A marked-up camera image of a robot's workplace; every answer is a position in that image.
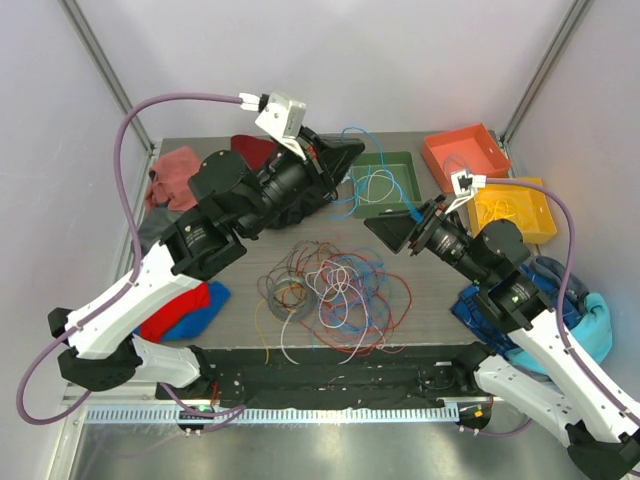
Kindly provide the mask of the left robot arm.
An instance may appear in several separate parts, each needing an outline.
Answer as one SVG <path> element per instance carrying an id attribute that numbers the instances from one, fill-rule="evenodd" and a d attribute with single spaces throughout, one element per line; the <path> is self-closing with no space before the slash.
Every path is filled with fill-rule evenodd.
<path id="1" fill-rule="evenodd" d="M 134 380 L 205 397 L 214 372 L 201 349 L 163 346 L 134 331 L 245 255 L 242 240 L 257 239 L 305 195 L 335 199 L 337 186 L 365 149 L 359 139 L 318 135 L 309 128 L 301 130 L 297 145 L 296 152 L 277 146 L 258 171 L 238 152 L 211 154 L 188 181 L 195 206 L 165 229 L 136 269 L 77 310 L 52 310 L 51 333 L 66 345 L 58 356 L 62 378 L 90 392 Z"/>

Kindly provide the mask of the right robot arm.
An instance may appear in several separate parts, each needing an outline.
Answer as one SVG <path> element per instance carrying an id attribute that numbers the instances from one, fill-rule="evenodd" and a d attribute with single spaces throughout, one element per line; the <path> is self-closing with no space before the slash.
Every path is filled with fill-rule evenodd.
<path id="1" fill-rule="evenodd" d="M 546 372 L 542 383 L 475 343 L 451 371 L 457 391 L 496 395 L 544 427 L 590 479 L 622 479 L 639 465 L 639 404 L 605 374 L 561 319 L 562 308 L 522 271 L 529 250 L 517 226 L 493 221 L 470 236 L 437 197 L 408 212 L 387 212 L 365 226 L 391 251 L 429 250 L 470 280 L 483 316 Z"/>

